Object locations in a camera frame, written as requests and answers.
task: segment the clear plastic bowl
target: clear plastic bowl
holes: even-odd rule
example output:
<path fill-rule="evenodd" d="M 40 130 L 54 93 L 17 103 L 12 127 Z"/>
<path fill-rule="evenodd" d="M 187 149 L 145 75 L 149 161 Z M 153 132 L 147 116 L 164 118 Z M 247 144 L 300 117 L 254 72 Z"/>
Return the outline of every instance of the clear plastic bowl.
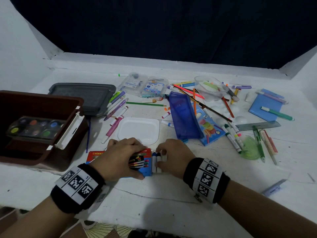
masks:
<path fill-rule="evenodd" d="M 217 101 L 229 91 L 226 85 L 212 76 L 196 76 L 194 79 L 195 89 L 205 98 L 205 101 Z"/>

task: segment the wristband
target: wristband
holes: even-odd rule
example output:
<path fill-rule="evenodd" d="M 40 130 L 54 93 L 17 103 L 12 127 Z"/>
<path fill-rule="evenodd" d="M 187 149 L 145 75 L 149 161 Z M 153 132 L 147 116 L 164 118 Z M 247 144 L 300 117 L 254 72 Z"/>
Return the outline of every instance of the wristband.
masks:
<path fill-rule="evenodd" d="M 189 162 L 183 180 L 200 197 L 210 203 L 221 200 L 230 178 L 210 159 L 195 158 Z"/>
<path fill-rule="evenodd" d="M 102 176 L 90 165 L 80 164 L 55 182 L 51 197 L 64 213 L 78 214 L 88 209 L 105 184 Z"/>

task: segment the brown plastic box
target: brown plastic box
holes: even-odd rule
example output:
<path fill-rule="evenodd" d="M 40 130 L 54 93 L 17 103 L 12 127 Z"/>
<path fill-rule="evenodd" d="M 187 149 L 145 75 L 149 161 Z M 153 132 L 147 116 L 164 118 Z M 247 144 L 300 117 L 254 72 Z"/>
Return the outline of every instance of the brown plastic box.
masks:
<path fill-rule="evenodd" d="M 83 115 L 84 100 L 76 97 L 52 96 L 14 91 L 0 91 L 0 162 L 65 171 L 88 130 L 84 118 L 74 136 L 61 150 L 54 146 L 79 111 Z M 11 139 L 6 130 L 21 116 L 66 120 L 50 144 Z"/>

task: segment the gray plastic tray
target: gray plastic tray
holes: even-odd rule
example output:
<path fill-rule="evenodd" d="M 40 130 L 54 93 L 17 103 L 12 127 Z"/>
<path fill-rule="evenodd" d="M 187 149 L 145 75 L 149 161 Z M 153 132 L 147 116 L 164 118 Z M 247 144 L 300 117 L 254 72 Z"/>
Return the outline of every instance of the gray plastic tray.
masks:
<path fill-rule="evenodd" d="M 116 86 L 111 84 L 65 82 L 53 84 L 48 94 L 80 97 L 84 100 L 85 115 L 101 117 L 116 89 Z"/>

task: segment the pencil case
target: pencil case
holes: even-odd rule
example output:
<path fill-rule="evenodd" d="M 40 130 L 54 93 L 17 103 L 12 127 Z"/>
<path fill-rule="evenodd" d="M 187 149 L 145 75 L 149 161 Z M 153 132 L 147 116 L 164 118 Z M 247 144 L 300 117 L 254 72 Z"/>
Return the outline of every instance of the pencil case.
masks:
<path fill-rule="evenodd" d="M 200 130 L 190 98 L 185 94 L 171 92 L 169 100 L 177 139 L 203 138 L 204 134 Z"/>

